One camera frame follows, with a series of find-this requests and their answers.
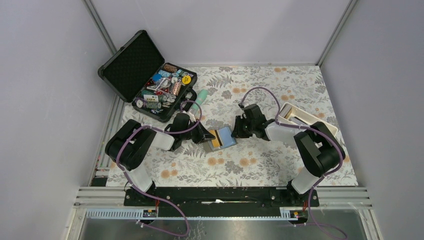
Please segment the taupe leather card holder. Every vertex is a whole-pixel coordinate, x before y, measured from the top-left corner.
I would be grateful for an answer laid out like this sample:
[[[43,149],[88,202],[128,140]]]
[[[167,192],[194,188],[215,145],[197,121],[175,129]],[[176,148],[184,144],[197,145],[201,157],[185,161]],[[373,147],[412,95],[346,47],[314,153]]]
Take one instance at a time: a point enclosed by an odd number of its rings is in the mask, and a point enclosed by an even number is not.
[[[220,129],[211,129],[209,133],[215,138],[203,143],[203,149],[206,153],[223,150],[237,144],[237,141],[232,137],[232,131],[229,126]]]

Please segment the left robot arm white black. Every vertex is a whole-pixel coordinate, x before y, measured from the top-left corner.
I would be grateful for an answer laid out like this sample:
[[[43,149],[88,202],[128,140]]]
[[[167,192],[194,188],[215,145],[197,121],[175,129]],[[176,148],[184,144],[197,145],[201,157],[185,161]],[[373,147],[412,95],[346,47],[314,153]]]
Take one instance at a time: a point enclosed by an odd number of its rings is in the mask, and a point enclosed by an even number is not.
[[[127,181],[138,188],[136,199],[148,206],[155,200],[155,192],[151,189],[154,181],[143,164],[148,151],[160,149],[173,152],[183,141],[202,144],[215,138],[198,119],[182,112],[164,130],[130,119],[107,142],[104,151],[123,171]]]

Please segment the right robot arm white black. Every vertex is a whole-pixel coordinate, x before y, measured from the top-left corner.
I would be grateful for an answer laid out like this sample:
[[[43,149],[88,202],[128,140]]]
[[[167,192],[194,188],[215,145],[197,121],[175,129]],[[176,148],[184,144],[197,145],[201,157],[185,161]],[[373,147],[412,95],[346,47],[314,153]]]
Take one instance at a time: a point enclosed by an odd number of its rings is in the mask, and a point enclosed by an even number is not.
[[[231,133],[236,139],[256,136],[265,141],[287,143],[293,140],[303,162],[303,169],[287,184],[287,201],[293,206],[307,199],[307,192],[316,186],[331,171],[342,165],[346,153],[321,121],[312,125],[282,123],[266,119],[257,104],[239,107],[243,111],[236,116]]]

